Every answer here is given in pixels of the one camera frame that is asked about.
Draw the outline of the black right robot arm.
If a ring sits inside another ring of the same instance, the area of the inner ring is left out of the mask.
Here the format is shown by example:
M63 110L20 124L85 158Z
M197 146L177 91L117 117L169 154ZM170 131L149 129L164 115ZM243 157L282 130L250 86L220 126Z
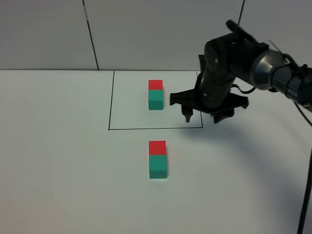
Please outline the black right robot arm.
M200 73L191 90L171 93L170 105L179 104L186 122L194 110L210 114L215 123L233 117L237 107L247 108L246 96L231 93L239 78L254 89L280 92L296 105L312 110L312 70L299 66L285 53L258 42L233 20L230 34L212 39L199 55Z

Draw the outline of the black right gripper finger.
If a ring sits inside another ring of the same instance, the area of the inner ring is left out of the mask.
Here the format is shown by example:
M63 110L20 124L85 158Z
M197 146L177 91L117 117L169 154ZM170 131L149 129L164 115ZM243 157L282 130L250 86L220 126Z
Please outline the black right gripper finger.
M219 123L220 121L234 116L234 109L227 109L217 113L212 113L211 117L214 119L214 123Z
M190 122L190 118L193 115L193 108L189 108L187 106L181 106L181 111L182 111L182 114L185 117L186 122L189 123Z

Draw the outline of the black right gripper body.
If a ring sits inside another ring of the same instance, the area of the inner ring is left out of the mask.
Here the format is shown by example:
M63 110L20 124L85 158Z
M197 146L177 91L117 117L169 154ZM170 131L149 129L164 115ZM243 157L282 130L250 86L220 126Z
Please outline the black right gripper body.
M247 97L231 93L235 76L231 74L215 76L200 72L195 87L191 90L171 93L169 104L194 109L208 114L216 114L237 107L246 109Z

